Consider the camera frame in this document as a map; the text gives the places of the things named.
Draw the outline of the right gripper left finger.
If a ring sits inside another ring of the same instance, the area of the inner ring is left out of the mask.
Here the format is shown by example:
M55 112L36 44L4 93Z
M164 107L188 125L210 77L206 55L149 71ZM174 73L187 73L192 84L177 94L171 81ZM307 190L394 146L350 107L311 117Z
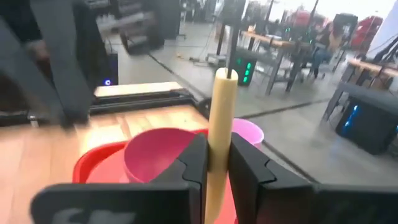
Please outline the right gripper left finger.
M155 210L156 224L204 224L208 143L197 134L171 165L151 180L167 184L165 202Z

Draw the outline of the lilac plastic mug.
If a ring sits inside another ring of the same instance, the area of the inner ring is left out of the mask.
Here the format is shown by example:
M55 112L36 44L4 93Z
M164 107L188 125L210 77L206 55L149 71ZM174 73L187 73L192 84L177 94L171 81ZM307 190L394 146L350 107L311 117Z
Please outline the lilac plastic mug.
M238 133L247 142L260 149L262 141L264 140L263 130L256 124L246 119L233 119L232 132Z

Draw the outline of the wooden workbench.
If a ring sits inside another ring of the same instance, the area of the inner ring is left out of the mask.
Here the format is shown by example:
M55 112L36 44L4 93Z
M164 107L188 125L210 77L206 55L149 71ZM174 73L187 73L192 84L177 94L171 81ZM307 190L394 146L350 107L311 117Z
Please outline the wooden workbench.
M254 32L244 31L243 36L250 38L250 44L247 52L252 52L252 44L255 40L260 43L267 44L270 49L276 49L277 55L261 55L260 53L252 53L258 61L272 67L271 74L268 75L269 81L267 83L264 94L270 95L276 83L286 83L285 92L290 92L292 86L301 71L301 64L305 54L311 49L311 45L307 42L288 41L282 39L275 39L265 35L255 34ZM286 55L290 55L289 59L292 66L289 68L280 67Z
M352 92L354 88L351 86L349 81L351 77L354 75L354 72L357 68L362 68L364 72L376 72L377 74L385 74L389 75L390 77L398 77L398 70L394 68L385 67L382 65L376 65L370 62L364 62L358 59L349 59L348 66L344 71L336 90L328 102L326 110L322 116L322 120L328 121L331 114L333 113L336 106L338 106L339 100L342 94L346 92Z

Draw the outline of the computer tower with blue lights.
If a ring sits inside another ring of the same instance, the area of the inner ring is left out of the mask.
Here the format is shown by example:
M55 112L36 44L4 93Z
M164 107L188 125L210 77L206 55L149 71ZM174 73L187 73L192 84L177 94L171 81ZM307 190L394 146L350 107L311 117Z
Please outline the computer tower with blue lights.
M362 150L380 155L398 135L398 101L375 98L348 98L336 133Z

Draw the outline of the black equipment cart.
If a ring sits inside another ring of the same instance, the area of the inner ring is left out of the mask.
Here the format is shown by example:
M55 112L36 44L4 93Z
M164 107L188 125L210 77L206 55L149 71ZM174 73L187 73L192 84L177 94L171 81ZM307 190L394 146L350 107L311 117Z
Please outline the black equipment cart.
M129 55L144 55L164 46L160 22L154 12L138 12L120 19L121 43Z

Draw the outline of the pink plastic plate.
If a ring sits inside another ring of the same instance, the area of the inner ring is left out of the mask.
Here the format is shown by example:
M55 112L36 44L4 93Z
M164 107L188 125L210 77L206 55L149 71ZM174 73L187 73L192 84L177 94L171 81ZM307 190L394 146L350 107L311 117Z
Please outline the pink plastic plate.
M124 152L119 150L101 161L90 173L87 183L128 183L124 172ZM223 205L214 224L238 224L229 179L226 180Z

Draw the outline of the red plastic tray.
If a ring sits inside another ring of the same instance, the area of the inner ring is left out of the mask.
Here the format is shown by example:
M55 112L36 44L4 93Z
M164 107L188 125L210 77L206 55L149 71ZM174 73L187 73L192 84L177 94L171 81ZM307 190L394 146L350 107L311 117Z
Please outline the red plastic tray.
M129 141L130 140L103 144L86 152L75 164L73 169L73 182L76 184L87 184L86 181L91 171L98 166L101 161L115 152L121 149L124 152L124 147Z

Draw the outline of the magenta plastic bowl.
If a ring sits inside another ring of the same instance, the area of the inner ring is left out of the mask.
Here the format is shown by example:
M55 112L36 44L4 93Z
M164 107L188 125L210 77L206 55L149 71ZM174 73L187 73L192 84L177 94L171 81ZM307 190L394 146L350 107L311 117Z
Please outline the magenta plastic bowl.
M133 137L124 147L124 171L130 182L146 183L155 179L185 150L197 134L179 128L156 128Z

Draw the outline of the knife with yellow handle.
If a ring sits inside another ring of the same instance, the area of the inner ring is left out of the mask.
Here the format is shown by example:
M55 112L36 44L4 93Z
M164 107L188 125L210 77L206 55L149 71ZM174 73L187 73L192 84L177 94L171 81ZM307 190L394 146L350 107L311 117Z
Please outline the knife with yellow handle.
M223 204L238 74L229 66L216 71L208 127L205 224L214 224Z

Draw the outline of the person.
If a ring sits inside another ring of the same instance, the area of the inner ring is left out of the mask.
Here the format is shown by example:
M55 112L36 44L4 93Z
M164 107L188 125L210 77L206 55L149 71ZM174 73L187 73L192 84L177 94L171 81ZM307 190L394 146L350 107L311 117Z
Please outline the person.
M343 25L333 21L329 23L316 37L316 51L313 55L310 72L317 78L320 64L329 60L340 46L343 39Z

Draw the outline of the computer tower with green lights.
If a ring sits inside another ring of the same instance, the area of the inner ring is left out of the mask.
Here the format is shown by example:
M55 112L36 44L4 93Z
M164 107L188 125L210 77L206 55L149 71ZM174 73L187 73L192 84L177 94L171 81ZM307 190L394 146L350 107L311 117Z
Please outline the computer tower with green lights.
M238 74L238 85L249 86L255 70L257 56L246 49L236 49L233 69Z

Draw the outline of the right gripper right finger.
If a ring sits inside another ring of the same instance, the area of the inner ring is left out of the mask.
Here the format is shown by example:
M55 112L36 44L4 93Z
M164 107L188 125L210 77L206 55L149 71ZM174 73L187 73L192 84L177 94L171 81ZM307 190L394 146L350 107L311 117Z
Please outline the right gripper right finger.
M312 185L234 133L229 179L239 224L309 224Z

